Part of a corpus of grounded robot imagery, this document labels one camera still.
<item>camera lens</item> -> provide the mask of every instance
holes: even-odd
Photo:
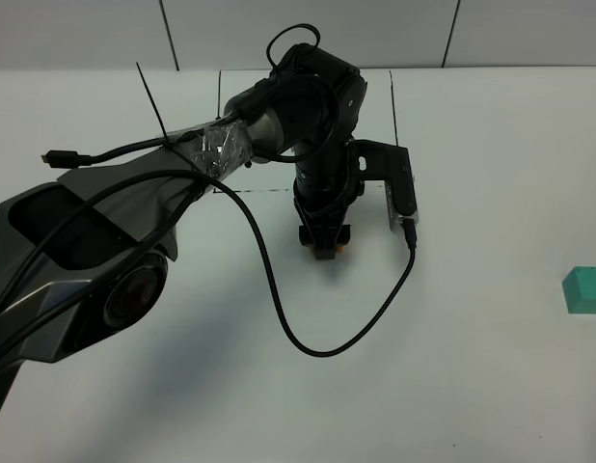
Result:
[[[135,323],[152,307],[163,286],[153,268],[140,268],[119,281],[103,311],[103,321],[113,329]]]

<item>cable connector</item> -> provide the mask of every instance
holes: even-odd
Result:
[[[403,233],[405,234],[405,242],[410,250],[416,249],[418,237],[416,235],[416,222],[412,219],[403,219],[401,223]]]
[[[92,156],[82,156],[77,151],[50,150],[41,159],[52,169],[77,169],[92,164]]]

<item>gray wall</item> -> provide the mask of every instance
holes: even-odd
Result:
[[[164,0],[164,6],[182,68],[267,68],[265,45],[297,22],[316,25],[322,48],[364,68],[596,66],[596,0]],[[293,32],[273,56],[311,40]],[[135,61],[175,66],[159,0],[0,0],[0,69],[132,68]]]

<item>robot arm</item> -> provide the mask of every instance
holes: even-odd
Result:
[[[129,263],[133,249],[181,204],[209,189],[203,178],[194,180],[194,172],[222,180],[252,160],[295,164],[294,205],[303,223],[299,237],[317,259],[332,259],[338,246],[349,241],[345,212],[363,194],[365,181],[386,181],[394,232],[403,221],[416,223],[407,150],[352,138],[365,93],[357,68],[298,44],[269,78],[230,100],[225,119],[170,134],[171,146],[161,139],[158,145],[164,146],[122,165],[73,168],[54,183],[1,203],[0,301],[20,264],[65,218],[108,188],[150,177],[86,208],[46,243],[0,303],[0,347],[31,320]],[[290,148],[294,156],[281,156]],[[93,164],[86,157],[84,162],[82,156],[54,151],[44,160],[52,167]],[[155,177],[170,170],[190,177]],[[177,258],[175,231],[157,233],[153,244],[108,284],[0,357],[0,406],[25,360],[60,361],[134,324],[151,309],[165,283],[167,258]]]

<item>green cube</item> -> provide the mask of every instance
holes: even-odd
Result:
[[[596,267],[575,267],[561,283],[568,313],[596,313]]]

